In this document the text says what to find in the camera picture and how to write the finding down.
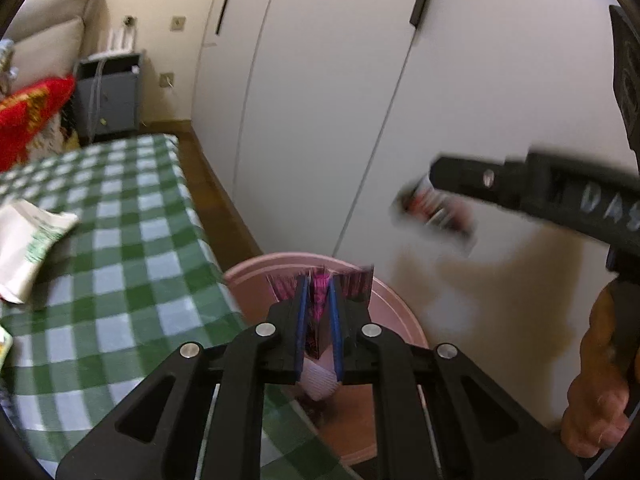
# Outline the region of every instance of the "red pillow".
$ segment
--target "red pillow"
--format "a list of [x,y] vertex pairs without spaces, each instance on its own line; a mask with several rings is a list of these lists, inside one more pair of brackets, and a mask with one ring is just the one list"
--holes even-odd
[[43,79],[0,102],[0,171],[11,168],[27,144],[69,101],[73,76]]

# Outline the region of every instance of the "beige wall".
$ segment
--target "beige wall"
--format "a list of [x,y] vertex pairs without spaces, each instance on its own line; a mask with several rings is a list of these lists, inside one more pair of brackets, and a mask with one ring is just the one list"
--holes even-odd
[[[106,0],[109,20],[118,26],[125,15],[138,19],[138,49],[145,49],[142,120],[191,118],[198,54],[212,0]],[[171,16],[186,16],[183,32],[170,32]],[[175,89],[161,89],[158,73],[174,72]]]

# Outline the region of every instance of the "human hand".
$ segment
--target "human hand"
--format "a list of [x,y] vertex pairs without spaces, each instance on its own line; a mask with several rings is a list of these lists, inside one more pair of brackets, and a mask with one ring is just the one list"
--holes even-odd
[[[612,362],[616,316],[608,287],[593,305],[589,325],[580,344],[580,374],[569,387],[569,407],[561,430],[565,446],[584,458],[618,444],[629,427],[624,414],[628,384]],[[636,356],[636,377],[640,377],[640,354]]]

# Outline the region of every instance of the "electrical socket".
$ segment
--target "electrical socket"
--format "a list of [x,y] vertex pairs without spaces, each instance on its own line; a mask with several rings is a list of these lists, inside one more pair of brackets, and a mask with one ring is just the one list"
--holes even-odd
[[160,74],[160,80],[158,81],[160,88],[173,88],[174,87],[174,73],[162,72]]
[[184,23],[187,21],[186,16],[172,16],[169,30],[171,32],[181,32],[184,30]]

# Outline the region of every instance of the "wardrobe door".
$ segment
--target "wardrobe door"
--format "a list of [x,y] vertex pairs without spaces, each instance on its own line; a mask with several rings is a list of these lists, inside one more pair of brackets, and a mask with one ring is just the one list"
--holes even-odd
[[415,32],[414,3],[272,0],[235,193],[263,251],[334,250]]
[[389,206],[439,153],[504,160],[543,146],[634,168],[612,92],[613,0],[431,0],[337,256],[375,264],[430,344],[456,343],[544,423],[578,372],[607,248],[474,203],[478,243]]
[[213,0],[200,53],[193,129],[229,195],[249,73],[268,2]]

